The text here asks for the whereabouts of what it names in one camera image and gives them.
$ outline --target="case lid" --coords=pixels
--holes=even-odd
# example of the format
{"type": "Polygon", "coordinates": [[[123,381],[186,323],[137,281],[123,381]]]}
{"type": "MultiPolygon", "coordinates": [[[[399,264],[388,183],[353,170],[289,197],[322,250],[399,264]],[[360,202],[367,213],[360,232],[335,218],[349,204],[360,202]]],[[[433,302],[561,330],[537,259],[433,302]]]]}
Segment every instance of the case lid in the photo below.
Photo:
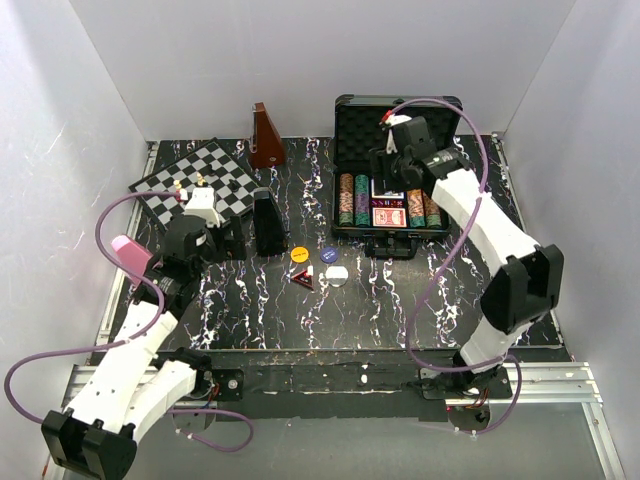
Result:
{"type": "MultiPolygon", "coordinates": [[[[338,97],[335,106],[333,162],[339,166],[348,165],[354,170],[369,171],[369,150],[383,148],[386,145],[386,134],[380,127],[383,115],[393,107],[414,98],[421,97],[388,95],[341,95],[338,97]]],[[[462,109],[462,103],[456,97],[432,98],[445,100],[462,109]]],[[[453,144],[453,136],[458,128],[460,117],[448,108],[428,103],[416,104],[402,109],[400,114],[424,117],[438,150],[453,144]]]]}

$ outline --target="yellow poker chip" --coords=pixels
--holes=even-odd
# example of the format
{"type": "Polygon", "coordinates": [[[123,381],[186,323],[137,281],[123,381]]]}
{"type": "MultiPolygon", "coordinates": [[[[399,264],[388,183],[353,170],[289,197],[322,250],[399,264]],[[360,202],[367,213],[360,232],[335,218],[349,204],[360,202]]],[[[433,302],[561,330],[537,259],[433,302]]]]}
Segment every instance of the yellow poker chip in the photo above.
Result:
{"type": "Polygon", "coordinates": [[[296,247],[291,250],[291,260],[296,263],[304,263],[309,260],[309,250],[304,247],[296,247]]]}

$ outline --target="pink object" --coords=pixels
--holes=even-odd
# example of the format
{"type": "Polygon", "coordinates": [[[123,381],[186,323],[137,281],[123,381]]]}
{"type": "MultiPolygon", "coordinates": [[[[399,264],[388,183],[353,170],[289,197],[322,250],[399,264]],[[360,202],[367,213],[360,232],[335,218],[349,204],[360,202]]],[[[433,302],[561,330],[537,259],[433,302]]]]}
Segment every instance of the pink object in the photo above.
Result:
{"type": "MultiPolygon", "coordinates": [[[[147,263],[153,256],[149,250],[127,235],[118,235],[111,240],[111,247],[116,252],[120,262],[139,275],[144,274],[147,269],[147,263]]],[[[140,285],[140,280],[137,278],[129,277],[129,279],[135,287],[140,285]]]]}

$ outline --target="red triangle object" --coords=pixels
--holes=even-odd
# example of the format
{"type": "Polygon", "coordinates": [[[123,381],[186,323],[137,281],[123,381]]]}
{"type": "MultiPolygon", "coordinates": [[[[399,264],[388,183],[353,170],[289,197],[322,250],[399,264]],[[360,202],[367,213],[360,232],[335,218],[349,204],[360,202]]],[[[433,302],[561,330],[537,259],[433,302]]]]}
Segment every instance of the red triangle object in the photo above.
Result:
{"type": "Polygon", "coordinates": [[[296,273],[293,277],[291,277],[296,283],[299,283],[303,287],[307,287],[310,290],[313,290],[313,277],[307,273],[306,270],[303,270],[300,273],[296,273]]]}

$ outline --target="white wall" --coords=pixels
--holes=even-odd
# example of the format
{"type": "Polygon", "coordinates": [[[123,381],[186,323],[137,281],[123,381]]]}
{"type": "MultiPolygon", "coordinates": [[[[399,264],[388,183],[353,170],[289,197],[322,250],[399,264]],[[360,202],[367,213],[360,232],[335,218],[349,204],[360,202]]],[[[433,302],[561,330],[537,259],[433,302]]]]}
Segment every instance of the white wall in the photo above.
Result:
{"type": "Polygon", "coordinates": [[[640,3],[578,0],[506,136],[525,221],[565,253],[558,306],[640,475],[640,3]]]}
{"type": "MultiPolygon", "coordinates": [[[[114,270],[93,242],[99,213],[140,176],[146,144],[66,0],[0,0],[0,372],[95,340],[114,270]]],[[[106,231],[126,227],[130,208],[106,231]]],[[[60,406],[73,361],[20,370],[39,416],[60,406]]],[[[40,427],[2,395],[0,477],[38,478],[40,427]]]]}
{"type": "Polygon", "coordinates": [[[504,130],[574,0],[71,0],[147,139],[332,135],[343,93],[457,95],[504,130]]]}

